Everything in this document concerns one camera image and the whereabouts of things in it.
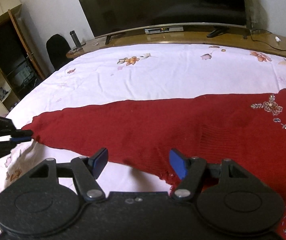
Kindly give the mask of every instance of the chair backrest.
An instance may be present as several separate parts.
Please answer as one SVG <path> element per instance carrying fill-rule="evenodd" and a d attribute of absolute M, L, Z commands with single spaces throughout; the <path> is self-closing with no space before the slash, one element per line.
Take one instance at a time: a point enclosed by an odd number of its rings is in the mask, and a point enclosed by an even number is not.
<path fill-rule="evenodd" d="M 64 37 L 55 34 L 46 42 L 46 49 L 55 70 L 72 61 L 73 59 L 67 58 L 66 53 L 70 50 L 70 46 Z"/>

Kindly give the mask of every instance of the white bed sheet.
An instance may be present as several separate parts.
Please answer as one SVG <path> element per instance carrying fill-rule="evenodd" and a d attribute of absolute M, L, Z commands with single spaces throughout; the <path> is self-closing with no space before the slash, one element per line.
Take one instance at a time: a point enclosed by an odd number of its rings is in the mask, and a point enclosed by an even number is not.
<path fill-rule="evenodd" d="M 135 60 L 126 66 L 124 58 Z M 108 48 L 76 58 L 53 73 L 10 112 L 17 128 L 43 112 L 102 105 L 121 100 L 194 98 L 204 94 L 277 93 L 286 88 L 286 60 L 249 50 L 204 44 L 144 44 Z M 58 163 L 78 156 L 36 142 L 23 143 L 0 159 L 0 192 L 9 184 L 6 172 L 23 173 L 45 158 Z M 168 191 L 158 177 L 108 163 L 98 179 L 110 191 Z M 73 189 L 70 179 L 60 183 Z"/>

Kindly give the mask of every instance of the black cable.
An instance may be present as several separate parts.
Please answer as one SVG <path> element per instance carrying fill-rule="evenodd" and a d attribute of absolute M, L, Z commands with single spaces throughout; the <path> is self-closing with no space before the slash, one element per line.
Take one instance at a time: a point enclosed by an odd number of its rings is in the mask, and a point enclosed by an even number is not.
<path fill-rule="evenodd" d="M 264 29 L 250 30 L 250 34 L 251 34 L 251 39 L 252 39 L 252 41 L 259 41 L 259 42 L 265 43 L 265 44 L 267 44 L 268 46 L 270 46 L 272 49 L 276 49 L 276 50 L 278 50 L 278 51 L 286 51 L 286 49 L 278 49 L 278 48 L 276 48 L 276 47 L 273 47 L 272 45 L 268 44 L 268 43 L 265 42 L 265 41 L 254 40 L 254 39 L 253 39 L 253 36 L 252 36 L 252 31 L 265 31 L 265 32 L 268 32 L 268 33 L 270 33 L 270 34 L 275 35 L 274 33 L 270 32 L 270 31 L 267 31 L 267 30 L 264 30 Z"/>

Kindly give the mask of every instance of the red garment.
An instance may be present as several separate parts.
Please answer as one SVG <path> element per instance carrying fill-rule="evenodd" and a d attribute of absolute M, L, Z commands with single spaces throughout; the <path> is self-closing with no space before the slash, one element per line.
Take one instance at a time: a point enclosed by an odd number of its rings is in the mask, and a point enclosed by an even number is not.
<path fill-rule="evenodd" d="M 169 165 L 171 148 L 209 163 L 231 158 L 286 200 L 286 129 L 281 125 L 286 124 L 286 90 L 275 95 L 283 107 L 277 116 L 251 108 L 270 95 L 205 95 L 66 108 L 34 117 L 23 129 L 33 130 L 34 139 L 44 145 L 86 156 L 107 147 L 109 161 L 155 174 L 174 186 L 179 180 Z M 280 234 L 285 226 L 284 220 Z"/>

